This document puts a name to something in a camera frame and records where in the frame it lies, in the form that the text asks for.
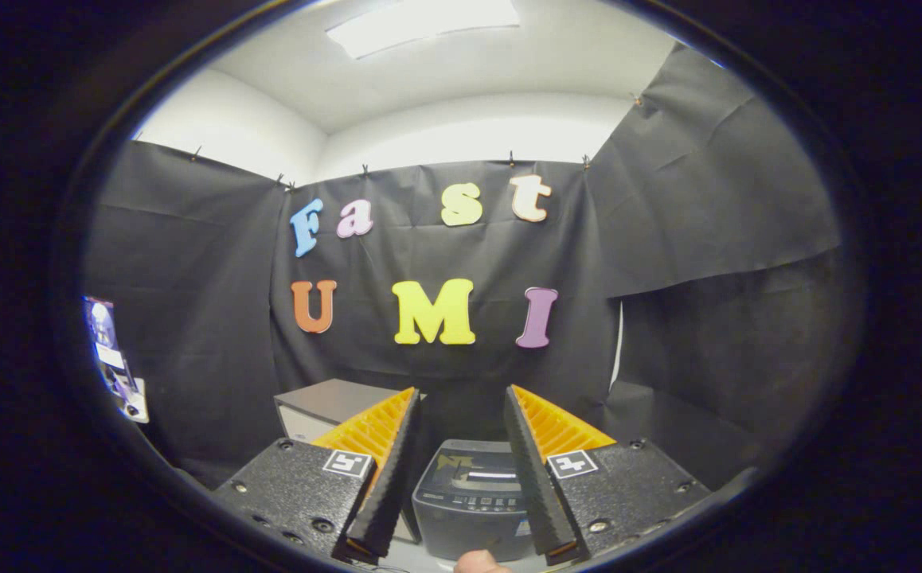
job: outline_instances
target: ceiling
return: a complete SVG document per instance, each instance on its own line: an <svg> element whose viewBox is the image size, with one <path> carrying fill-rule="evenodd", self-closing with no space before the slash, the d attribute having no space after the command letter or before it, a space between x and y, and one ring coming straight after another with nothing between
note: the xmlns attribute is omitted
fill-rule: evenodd
<svg viewBox="0 0 922 573"><path fill-rule="evenodd" d="M218 58L228 73L327 134L410 107L515 92L630 99L674 41L602 0L512 0L518 28L473 29L352 59L326 30L388 0L326 0Z"/></svg>

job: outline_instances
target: black fabric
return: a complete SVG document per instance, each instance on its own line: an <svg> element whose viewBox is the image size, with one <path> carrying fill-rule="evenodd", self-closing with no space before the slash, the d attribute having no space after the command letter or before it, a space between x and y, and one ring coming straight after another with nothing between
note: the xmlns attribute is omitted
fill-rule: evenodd
<svg viewBox="0 0 922 573"><path fill-rule="evenodd" d="M538 206L542 222L512 211L518 175L541 175L552 195ZM519 384L588 416L606 396L615 354L617 305L598 280L599 231L586 200L584 168L576 164L461 162L355 175L303 186L282 212L273 261L272 320L280 383L300 388L338 377L384 388L415 385L427 392L424 431L443 439L506 439L502 401ZM476 224L443 224L443 189L473 182L482 196ZM322 199L318 243L294 255L292 214ZM373 229L338 238L341 207L356 199L373 204ZM325 333L305 333L294 319L290 284L333 279L334 320ZM435 301L448 279L470 279L473 345L398 345L394 283L416 280ZM559 291L549 315L549 345L523 349L528 287ZM319 296L311 293L313 316Z"/></svg>
<svg viewBox="0 0 922 573"><path fill-rule="evenodd" d="M84 289L115 303L147 435L208 486L283 434L268 319L282 200L258 175L133 142L93 217Z"/></svg>
<svg viewBox="0 0 922 573"><path fill-rule="evenodd" d="M642 102L589 170L460 162L284 193L130 145L94 221L87 290L118 305L151 438L216 485L280 435L273 395L338 377L427 392L428 449L506 439L504 388L520 384L622 439L657 440L706 485L774 450L806 414L791 404L822 389L811 353L831 331L824 254L840 244L829 193L771 109L694 51L676 48ZM509 180L531 173L553 190L538 199L542 222L512 211ZM440 196L464 182L483 215L451 228ZM316 198L318 244L298 258L289 220ZM373 229L341 239L341 207L356 199L370 200ZM290 284L324 279L338 283L333 324L305 333ZM436 300L448 279L475 284L475 344L396 344L394 283L416 280ZM515 345L528 287L560 294L545 348ZM697 423L676 422L688 414Z"/></svg>
<svg viewBox="0 0 922 573"><path fill-rule="evenodd" d="M825 391L844 265L833 250L621 298L604 431L655 440L709 487L782 449Z"/></svg>
<svg viewBox="0 0 922 573"><path fill-rule="evenodd" d="M783 121L676 47L592 160L607 296L800 261L840 243L830 196Z"/></svg>

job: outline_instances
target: yellow letter m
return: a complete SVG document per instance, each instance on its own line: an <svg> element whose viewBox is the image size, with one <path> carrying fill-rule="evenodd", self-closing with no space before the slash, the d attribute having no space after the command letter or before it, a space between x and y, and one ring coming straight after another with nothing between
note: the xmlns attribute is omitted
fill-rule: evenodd
<svg viewBox="0 0 922 573"><path fill-rule="evenodd" d="M468 294L473 289L471 280L450 279L443 283L436 304L429 303L421 284L414 280L395 283L391 291L398 297L400 327L394 334L399 345L417 345L415 325L422 331L425 341L432 342L443 324L440 342L445 345L470 345L475 333L468 327Z"/></svg>

